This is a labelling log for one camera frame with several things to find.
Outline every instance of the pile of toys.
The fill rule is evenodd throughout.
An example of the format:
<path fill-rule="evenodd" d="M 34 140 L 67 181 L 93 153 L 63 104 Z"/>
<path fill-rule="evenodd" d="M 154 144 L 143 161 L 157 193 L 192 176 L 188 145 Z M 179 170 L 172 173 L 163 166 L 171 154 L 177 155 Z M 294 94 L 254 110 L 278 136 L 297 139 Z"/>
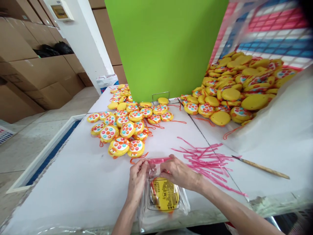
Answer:
<path fill-rule="evenodd" d="M 108 153 L 114 159 L 128 154 L 133 158 L 143 158 L 145 140 L 152 136 L 149 129 L 164 128 L 160 122 L 172 121 L 174 115 L 169 112 L 167 98 L 159 98 L 158 105 L 151 102 L 135 103 L 132 100 L 128 86 L 124 84 L 111 89 L 112 103 L 108 108 L 115 111 L 93 113 L 87 121 L 96 124 L 91 129 L 91 135 L 100 138 L 100 145 L 109 143 Z"/>
<path fill-rule="evenodd" d="M 231 52 L 208 66 L 202 85 L 182 95 L 184 110 L 201 114 L 218 126 L 231 120 L 242 126 L 275 98 L 297 71 L 283 68 L 281 59 L 263 59 Z"/>

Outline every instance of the black garbage bag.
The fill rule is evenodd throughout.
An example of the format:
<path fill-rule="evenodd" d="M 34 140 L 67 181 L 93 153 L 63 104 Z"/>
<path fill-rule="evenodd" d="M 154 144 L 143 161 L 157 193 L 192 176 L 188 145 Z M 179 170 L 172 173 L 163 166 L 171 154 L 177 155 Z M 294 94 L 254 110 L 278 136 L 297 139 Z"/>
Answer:
<path fill-rule="evenodd" d="M 41 45 L 41 51 L 44 51 L 44 52 L 50 54 L 50 56 L 60 55 L 60 53 L 57 50 L 55 50 L 53 47 L 46 45 L 46 44 Z"/>
<path fill-rule="evenodd" d="M 61 55 L 74 54 L 72 48 L 65 42 L 59 41 L 54 45 L 54 49 L 57 50 Z"/>
<path fill-rule="evenodd" d="M 44 51 L 36 50 L 36 49 L 33 49 L 33 50 L 38 56 L 40 56 L 40 58 L 51 57 L 49 53 L 46 53 Z"/>

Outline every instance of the red and blue grid pattern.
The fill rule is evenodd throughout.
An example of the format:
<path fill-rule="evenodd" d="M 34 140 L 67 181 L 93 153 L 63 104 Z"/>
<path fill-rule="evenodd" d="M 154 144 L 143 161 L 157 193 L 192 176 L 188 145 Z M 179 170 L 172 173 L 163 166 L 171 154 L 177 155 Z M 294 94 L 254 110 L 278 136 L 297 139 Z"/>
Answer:
<path fill-rule="evenodd" d="M 302 70 L 313 63 L 312 31 L 295 0 L 229 3 L 223 22 L 231 14 L 249 12 L 219 32 L 210 63 L 231 51 L 268 59 L 282 59 L 285 66 Z"/>

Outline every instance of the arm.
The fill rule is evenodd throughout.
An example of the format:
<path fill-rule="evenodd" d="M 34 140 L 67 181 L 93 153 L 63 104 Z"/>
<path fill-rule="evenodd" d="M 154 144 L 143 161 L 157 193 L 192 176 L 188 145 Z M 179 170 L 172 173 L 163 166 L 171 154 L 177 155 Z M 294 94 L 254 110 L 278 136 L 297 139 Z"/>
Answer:
<path fill-rule="evenodd" d="M 147 167 L 148 162 L 141 159 L 130 168 L 127 199 L 118 216 L 112 235 L 130 235 L 136 210 L 142 197 Z"/>
<path fill-rule="evenodd" d="M 161 163 L 161 177 L 169 179 L 183 188 L 196 191 L 211 201 L 236 227 L 239 234 L 283 235 L 264 218 L 248 209 L 228 194 L 221 191 L 203 175 L 191 170 L 186 164 L 170 155 L 170 160 Z"/>

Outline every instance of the wooden handle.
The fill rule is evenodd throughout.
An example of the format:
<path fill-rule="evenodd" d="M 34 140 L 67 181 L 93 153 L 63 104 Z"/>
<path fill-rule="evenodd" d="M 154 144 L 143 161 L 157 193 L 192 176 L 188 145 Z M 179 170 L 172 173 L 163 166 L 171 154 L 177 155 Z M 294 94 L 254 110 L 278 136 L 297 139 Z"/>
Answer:
<path fill-rule="evenodd" d="M 247 164 L 249 164 L 249 165 L 251 165 L 251 166 L 254 166 L 254 167 L 256 167 L 256 168 L 259 168 L 259 169 L 261 169 L 261 170 L 263 170 L 263 171 L 266 171 L 266 172 L 268 172 L 268 173 L 271 173 L 271 174 L 273 174 L 273 175 L 276 175 L 276 176 L 279 176 L 279 177 L 282 177 L 282 178 L 285 178 L 285 179 L 290 179 L 290 177 L 289 177 L 288 175 L 285 175 L 285 174 L 280 173 L 280 172 L 278 172 L 278 171 L 274 171 L 274 170 L 272 170 L 272 169 L 270 169 L 270 168 L 267 168 L 267 167 L 265 167 L 265 166 L 261 166 L 261 165 L 259 165 L 259 164 L 256 164 L 256 163 L 254 163 L 254 162 L 250 162 L 250 161 L 245 160 L 245 159 L 241 159 L 241 161 L 243 161 L 243 162 L 245 162 L 245 163 L 247 163 Z"/>

